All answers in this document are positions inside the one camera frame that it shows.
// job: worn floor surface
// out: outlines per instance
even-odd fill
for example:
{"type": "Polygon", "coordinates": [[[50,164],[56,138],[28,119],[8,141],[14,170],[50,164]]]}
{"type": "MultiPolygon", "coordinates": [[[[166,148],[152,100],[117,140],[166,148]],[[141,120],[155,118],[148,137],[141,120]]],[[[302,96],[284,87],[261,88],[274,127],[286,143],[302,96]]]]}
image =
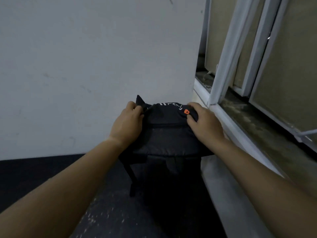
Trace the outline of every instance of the worn floor surface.
{"type": "MultiPolygon", "coordinates": [[[[0,211],[78,157],[1,161],[0,211]]],[[[162,160],[133,165],[142,185],[130,198],[129,176],[117,162],[71,237],[225,237],[200,173],[192,172],[196,165],[177,176],[162,160]]]]}

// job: person's left hand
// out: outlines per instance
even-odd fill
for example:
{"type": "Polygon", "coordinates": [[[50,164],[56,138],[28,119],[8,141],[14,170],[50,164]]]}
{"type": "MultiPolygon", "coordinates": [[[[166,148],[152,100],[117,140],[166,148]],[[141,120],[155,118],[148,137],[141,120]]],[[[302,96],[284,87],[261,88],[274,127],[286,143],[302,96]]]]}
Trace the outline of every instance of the person's left hand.
{"type": "Polygon", "coordinates": [[[117,141],[123,149],[132,144],[142,131],[143,108],[129,101],[114,122],[109,139],[117,141]]]}

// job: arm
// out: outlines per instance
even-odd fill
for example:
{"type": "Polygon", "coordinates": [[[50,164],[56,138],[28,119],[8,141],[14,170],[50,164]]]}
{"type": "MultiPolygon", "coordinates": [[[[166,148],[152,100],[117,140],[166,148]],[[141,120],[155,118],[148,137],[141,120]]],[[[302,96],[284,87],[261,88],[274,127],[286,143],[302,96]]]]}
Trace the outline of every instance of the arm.
{"type": "Polygon", "coordinates": [[[0,214],[0,237],[69,237],[109,168],[140,134],[143,116],[129,102],[107,140],[0,214]]]}
{"type": "Polygon", "coordinates": [[[317,201],[227,140],[210,110],[189,105],[199,118],[195,122],[188,115],[188,125],[223,160],[271,232],[276,237],[316,237],[317,201]]]}

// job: forearm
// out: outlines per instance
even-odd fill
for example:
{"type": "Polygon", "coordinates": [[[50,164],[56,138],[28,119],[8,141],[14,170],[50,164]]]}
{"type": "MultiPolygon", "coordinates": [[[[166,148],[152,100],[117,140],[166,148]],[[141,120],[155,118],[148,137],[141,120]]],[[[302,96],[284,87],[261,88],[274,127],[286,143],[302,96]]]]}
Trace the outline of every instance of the forearm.
{"type": "Polygon", "coordinates": [[[96,146],[0,214],[0,237],[69,237],[122,148],[96,146]]]}
{"type": "Polygon", "coordinates": [[[224,161],[276,237],[316,236],[316,200],[231,141],[210,145],[209,148],[224,161]]]}

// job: person's left arm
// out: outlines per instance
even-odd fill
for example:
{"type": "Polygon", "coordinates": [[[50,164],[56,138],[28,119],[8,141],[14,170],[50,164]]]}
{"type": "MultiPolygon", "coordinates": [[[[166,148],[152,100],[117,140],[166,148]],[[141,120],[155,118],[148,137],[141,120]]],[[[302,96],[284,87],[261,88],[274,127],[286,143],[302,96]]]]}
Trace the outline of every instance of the person's left arm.
{"type": "Polygon", "coordinates": [[[139,136],[143,116],[130,101],[107,140],[0,214],[0,237],[69,237],[109,168],[139,136]]]}

